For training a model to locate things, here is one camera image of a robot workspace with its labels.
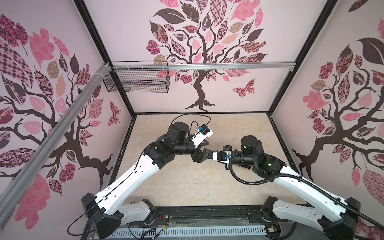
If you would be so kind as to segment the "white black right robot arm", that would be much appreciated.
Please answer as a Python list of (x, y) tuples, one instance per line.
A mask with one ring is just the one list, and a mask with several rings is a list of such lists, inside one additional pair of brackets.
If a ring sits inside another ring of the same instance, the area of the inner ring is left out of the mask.
[[(384, 229), (383, 225), (360, 212), (359, 201), (334, 195), (307, 180), (285, 162), (266, 154), (262, 142), (252, 135), (241, 139), (240, 150), (233, 150), (227, 145), (222, 151), (211, 153), (210, 159), (225, 164), (239, 183), (249, 186), (275, 183), (310, 204), (305, 207), (269, 197), (261, 209), (266, 221), (294, 221), (323, 232), (330, 240), (361, 239), (356, 235), (359, 219), (370, 222), (380, 230)], [(251, 166), (261, 180), (251, 182), (241, 179), (233, 170), (235, 165)]]

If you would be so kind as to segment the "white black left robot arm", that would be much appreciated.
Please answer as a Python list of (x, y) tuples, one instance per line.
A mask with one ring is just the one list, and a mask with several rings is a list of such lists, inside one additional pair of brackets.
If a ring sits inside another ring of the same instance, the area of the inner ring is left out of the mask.
[(123, 175), (97, 194), (84, 195), (81, 202), (85, 215), (99, 239), (109, 237), (128, 223), (150, 224), (155, 218), (156, 208), (149, 200), (130, 205), (125, 205), (124, 201), (176, 155), (189, 155), (194, 162), (203, 162), (205, 157), (201, 148), (209, 144), (206, 139), (212, 134), (207, 125), (199, 126), (198, 132), (191, 135), (187, 124), (172, 123), (168, 132), (145, 147), (139, 159)]

